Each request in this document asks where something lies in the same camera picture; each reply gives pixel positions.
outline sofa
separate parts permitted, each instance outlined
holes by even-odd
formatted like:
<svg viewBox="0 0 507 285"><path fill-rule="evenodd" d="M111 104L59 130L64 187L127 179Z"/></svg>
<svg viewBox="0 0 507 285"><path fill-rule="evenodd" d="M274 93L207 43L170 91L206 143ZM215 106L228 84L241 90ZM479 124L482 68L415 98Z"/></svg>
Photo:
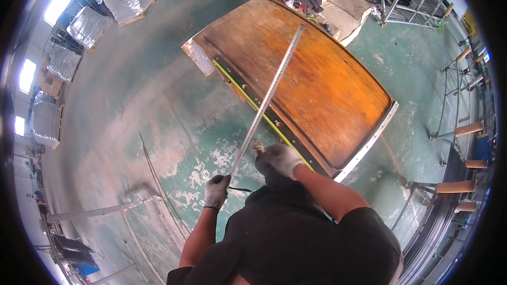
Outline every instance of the sofa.
<svg viewBox="0 0 507 285"><path fill-rule="evenodd" d="M329 24L333 37L343 46L347 46L358 36L372 5L365 0L322 0L324 11L316 15L314 21Z"/></svg>

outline painted concrete floor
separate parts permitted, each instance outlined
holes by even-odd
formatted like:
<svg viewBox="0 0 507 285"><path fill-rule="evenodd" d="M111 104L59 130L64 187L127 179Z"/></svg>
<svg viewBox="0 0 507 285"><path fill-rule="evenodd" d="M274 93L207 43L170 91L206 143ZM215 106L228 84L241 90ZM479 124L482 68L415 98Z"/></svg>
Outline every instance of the painted concrete floor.
<svg viewBox="0 0 507 285"><path fill-rule="evenodd" d="M139 244L165 280L177 267L188 231L202 209L204 184L227 173L255 112L219 76L205 77L180 46L209 23L248 0L156 0L145 18L125 27L111 25L92 52L86 52L74 81L66 86L61 143L43 155L44 181L53 211L78 212L159 195L144 157L139 133L171 205L147 202L126 218ZM439 182L449 146L431 142L438 127L444 68L459 54L447 29L388 25L367 20L349 50L399 102L395 117L357 168L343 181L391 226L408 192L400 175ZM446 111L444 127L451 130ZM266 145L278 142L267 124L257 130ZM257 189L263 178L247 153L231 186ZM217 239L246 193L230 191L219 214ZM395 233L408 241L424 211L414 199ZM121 213L62 224L97 253L96 280L131 261L125 241L149 283L158 283L127 229ZM144 282L136 269L109 283Z"/></svg>

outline gloved hand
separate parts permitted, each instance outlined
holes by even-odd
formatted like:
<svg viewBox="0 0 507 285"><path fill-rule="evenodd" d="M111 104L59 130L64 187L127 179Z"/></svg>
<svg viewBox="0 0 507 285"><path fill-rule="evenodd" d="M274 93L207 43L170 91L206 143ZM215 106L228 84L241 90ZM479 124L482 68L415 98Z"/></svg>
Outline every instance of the gloved hand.
<svg viewBox="0 0 507 285"><path fill-rule="evenodd" d="M295 180L294 168L303 164L295 148L285 144L274 144L265 149L262 155L264 161L273 166L280 174Z"/></svg>
<svg viewBox="0 0 507 285"><path fill-rule="evenodd" d="M231 175L216 175L208 180L204 187L204 206L222 208L227 199L227 187L231 182Z"/></svg>

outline white glove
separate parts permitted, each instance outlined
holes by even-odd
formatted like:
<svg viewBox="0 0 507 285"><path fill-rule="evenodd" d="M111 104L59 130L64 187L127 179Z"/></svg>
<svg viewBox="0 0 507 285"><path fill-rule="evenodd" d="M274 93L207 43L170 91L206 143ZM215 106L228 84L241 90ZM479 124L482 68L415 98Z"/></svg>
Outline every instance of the white glove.
<svg viewBox="0 0 507 285"><path fill-rule="evenodd" d="M227 187L231 182L231 175L216 175L208 180L204 187L204 206L222 208L227 199Z"/></svg>
<svg viewBox="0 0 507 285"><path fill-rule="evenodd" d="M267 147L262 159L273 166L280 174L292 180L295 180L294 168L304 163L295 148L283 144L274 144Z"/></svg>

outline forearm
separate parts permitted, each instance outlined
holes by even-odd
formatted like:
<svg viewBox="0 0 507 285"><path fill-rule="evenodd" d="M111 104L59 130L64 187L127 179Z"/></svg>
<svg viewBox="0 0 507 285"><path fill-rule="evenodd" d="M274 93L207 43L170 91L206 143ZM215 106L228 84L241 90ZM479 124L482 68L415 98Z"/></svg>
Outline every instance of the forearm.
<svg viewBox="0 0 507 285"><path fill-rule="evenodd" d="M369 207L353 189L313 172L304 164L294 168L294 177L337 222L356 208Z"/></svg>
<svg viewBox="0 0 507 285"><path fill-rule="evenodd" d="M218 210L214 208L203 209L197 225L190 233L183 252L181 253L180 267L195 266L204 251L215 243Z"/></svg>

